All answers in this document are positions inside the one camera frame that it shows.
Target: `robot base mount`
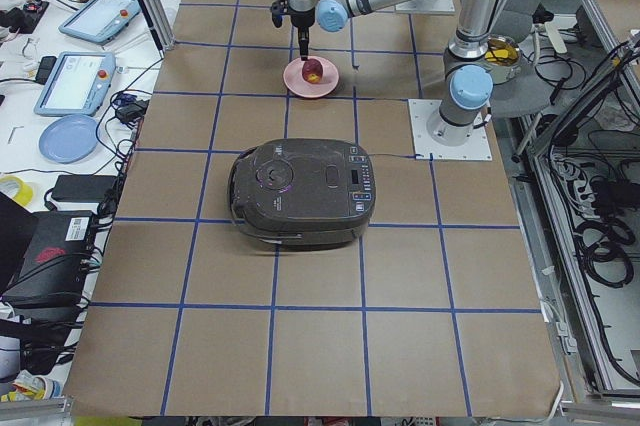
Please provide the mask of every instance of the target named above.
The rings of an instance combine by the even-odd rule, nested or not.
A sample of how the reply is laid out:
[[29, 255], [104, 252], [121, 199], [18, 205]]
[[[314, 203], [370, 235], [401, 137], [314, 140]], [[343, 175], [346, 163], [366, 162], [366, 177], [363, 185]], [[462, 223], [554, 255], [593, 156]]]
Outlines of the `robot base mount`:
[[[413, 145], [418, 159], [458, 160], [458, 161], [491, 161], [491, 148], [484, 127], [470, 129], [467, 141], [461, 146], [447, 146], [436, 141], [427, 130], [429, 118], [437, 112], [440, 100], [410, 99], [409, 114]], [[482, 124], [482, 116], [478, 113], [474, 124]]]

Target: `apple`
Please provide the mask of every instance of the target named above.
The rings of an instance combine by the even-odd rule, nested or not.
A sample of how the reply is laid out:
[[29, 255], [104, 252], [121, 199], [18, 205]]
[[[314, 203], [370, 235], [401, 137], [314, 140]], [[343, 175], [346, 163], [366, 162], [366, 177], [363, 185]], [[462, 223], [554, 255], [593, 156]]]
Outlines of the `apple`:
[[307, 59], [302, 65], [302, 79], [307, 83], [318, 84], [322, 79], [322, 63], [314, 58]]

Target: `digital display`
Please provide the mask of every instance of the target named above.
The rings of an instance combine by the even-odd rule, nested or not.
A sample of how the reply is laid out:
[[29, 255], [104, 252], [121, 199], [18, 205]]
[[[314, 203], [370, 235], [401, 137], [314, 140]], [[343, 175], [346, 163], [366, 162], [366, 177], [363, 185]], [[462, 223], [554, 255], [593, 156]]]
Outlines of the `digital display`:
[[67, 28], [88, 36], [98, 36], [120, 11], [127, 9], [132, 0], [95, 0], [77, 14], [76, 19], [67, 24]]
[[67, 56], [42, 105], [45, 109], [84, 109], [103, 56]]

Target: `blue plate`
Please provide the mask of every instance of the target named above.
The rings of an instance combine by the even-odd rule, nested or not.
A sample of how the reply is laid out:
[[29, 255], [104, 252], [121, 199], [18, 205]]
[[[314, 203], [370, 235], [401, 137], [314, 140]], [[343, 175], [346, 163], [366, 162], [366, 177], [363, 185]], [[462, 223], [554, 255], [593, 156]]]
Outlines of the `blue plate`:
[[38, 146], [45, 158], [56, 163], [73, 163], [96, 148], [96, 121], [83, 114], [64, 116], [42, 132]]

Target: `tape roll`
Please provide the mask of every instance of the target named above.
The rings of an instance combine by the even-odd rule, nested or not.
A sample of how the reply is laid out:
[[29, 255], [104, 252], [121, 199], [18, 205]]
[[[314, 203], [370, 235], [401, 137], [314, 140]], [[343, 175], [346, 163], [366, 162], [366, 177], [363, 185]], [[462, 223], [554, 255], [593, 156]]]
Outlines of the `tape roll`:
[[0, 178], [0, 193], [13, 199], [20, 206], [25, 207], [33, 198], [33, 189], [17, 176], [3, 176]]

